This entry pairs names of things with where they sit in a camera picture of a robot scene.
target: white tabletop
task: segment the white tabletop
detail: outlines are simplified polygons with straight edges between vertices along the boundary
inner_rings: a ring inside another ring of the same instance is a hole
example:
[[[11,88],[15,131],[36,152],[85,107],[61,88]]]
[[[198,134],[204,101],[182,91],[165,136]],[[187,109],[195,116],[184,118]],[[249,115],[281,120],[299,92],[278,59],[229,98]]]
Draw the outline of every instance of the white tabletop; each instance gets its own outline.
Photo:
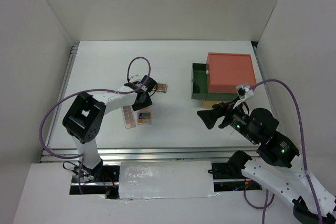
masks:
[[[97,136],[99,148],[171,148],[252,146],[231,127],[208,130],[197,116],[202,101],[191,99],[192,63],[205,63],[209,52],[250,54],[257,82],[261,74],[250,41],[82,41],[66,85],[65,96],[85,89],[117,89],[126,83],[127,67],[136,56],[151,63],[151,77],[168,84],[150,106],[152,125],[125,129],[121,109],[107,114]],[[147,74],[145,61],[137,60],[130,75]],[[61,122],[73,99],[63,103],[50,137],[51,148],[75,148]],[[264,86],[247,101],[250,110],[270,110]]]

